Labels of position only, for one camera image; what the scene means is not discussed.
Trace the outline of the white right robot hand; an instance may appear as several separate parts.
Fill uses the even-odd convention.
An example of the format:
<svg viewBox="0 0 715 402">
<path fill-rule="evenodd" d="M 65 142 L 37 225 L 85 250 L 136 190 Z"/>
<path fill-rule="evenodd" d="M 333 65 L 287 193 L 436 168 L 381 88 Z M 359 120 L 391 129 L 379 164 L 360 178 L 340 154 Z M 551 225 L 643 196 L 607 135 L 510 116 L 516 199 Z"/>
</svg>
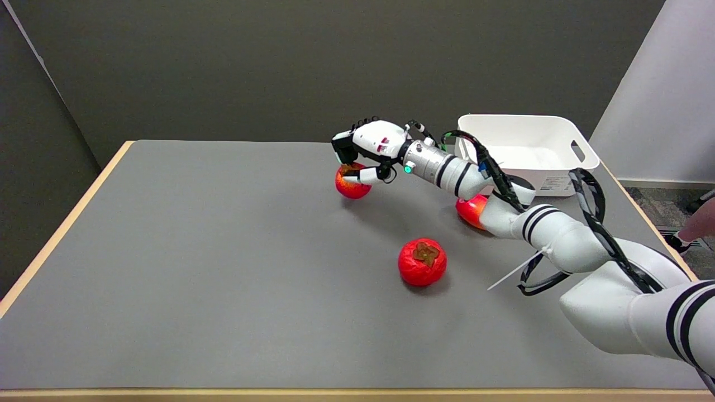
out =
<svg viewBox="0 0 715 402">
<path fill-rule="evenodd" d="M 330 141 L 343 166 L 342 178 L 352 185 L 390 183 L 397 176 L 396 164 L 413 139 L 406 128 L 378 118 L 363 119 Z"/>
</svg>

